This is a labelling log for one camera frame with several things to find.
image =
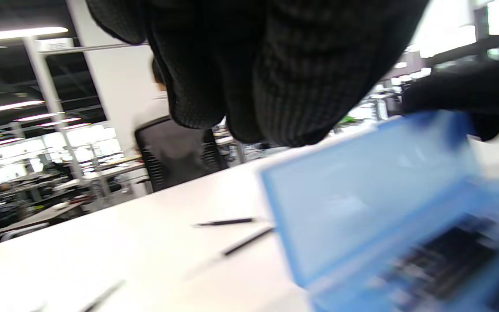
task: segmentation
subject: black pen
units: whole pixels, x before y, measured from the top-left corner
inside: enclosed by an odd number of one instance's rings
[[[268,227],[266,229],[261,230],[257,234],[254,234],[240,243],[237,243],[236,245],[221,251],[218,255],[215,257],[209,259],[208,261],[205,261],[204,263],[196,266],[194,269],[191,269],[186,275],[185,279],[192,279],[194,276],[200,274],[202,271],[210,268],[211,266],[220,263],[220,261],[230,257],[231,255],[237,253],[238,251],[242,250],[244,247],[247,247],[251,243],[255,243],[255,241],[259,240],[262,237],[265,237],[267,234],[272,233],[275,230],[274,227]]]
[[[205,222],[205,223],[198,223],[198,224],[194,224],[194,227],[216,227],[218,225],[251,223],[251,222],[255,222],[255,221],[256,221],[255,218],[230,219],[230,220],[210,221],[210,222]]]
[[[257,241],[258,239],[264,237],[265,235],[269,234],[269,233],[272,233],[273,231],[275,230],[274,227],[269,227],[251,237],[248,237],[247,239],[245,239],[244,241],[242,241],[241,243],[237,243],[235,246],[233,247],[230,247],[228,248],[227,250],[225,251],[222,251],[222,253],[220,253],[223,257],[229,257],[231,256],[233,253],[236,253],[237,251],[240,251],[242,248],[246,247],[247,245],[250,245],[251,243]]]
[[[88,306],[83,308],[81,310],[81,312],[92,312],[95,309],[99,308],[99,306],[101,306],[101,304],[103,304],[103,302],[105,302],[105,300],[107,300],[109,297],[111,297],[111,295],[113,293],[115,293],[117,291],[117,289],[119,289],[123,284],[124,284],[123,280],[117,282],[116,284],[111,286],[109,289],[105,290],[105,292],[103,292],[103,294],[101,294],[97,298],[95,298],[95,300],[92,301]]]

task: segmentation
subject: white table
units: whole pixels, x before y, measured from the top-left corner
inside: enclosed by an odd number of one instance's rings
[[[248,162],[1,243],[0,311],[30,311],[45,302],[44,311],[75,312],[123,279],[126,284],[99,312],[309,312],[277,235],[194,274],[267,222],[190,224],[267,218],[259,168],[339,140]]]
[[[145,168],[145,165],[140,163],[140,162],[136,162],[136,163],[133,163],[133,164],[131,164],[129,166],[125,166],[125,167],[115,167],[115,168],[103,170],[102,172],[90,172],[90,173],[84,175],[84,179],[86,182],[93,182],[94,180],[97,180],[100,176],[105,176],[105,178],[110,178],[112,176],[118,176],[120,174],[132,172],[134,170],[138,170],[141,168]],[[59,190],[68,189],[68,188],[71,188],[73,186],[78,186],[78,185],[80,185],[80,181],[78,179],[72,179],[69,182],[65,182],[63,184],[55,186],[53,188],[53,190],[59,191]]]

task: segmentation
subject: chair backrest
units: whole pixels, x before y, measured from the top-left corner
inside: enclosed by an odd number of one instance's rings
[[[153,192],[228,168],[211,130],[177,125],[169,116],[134,132]]]

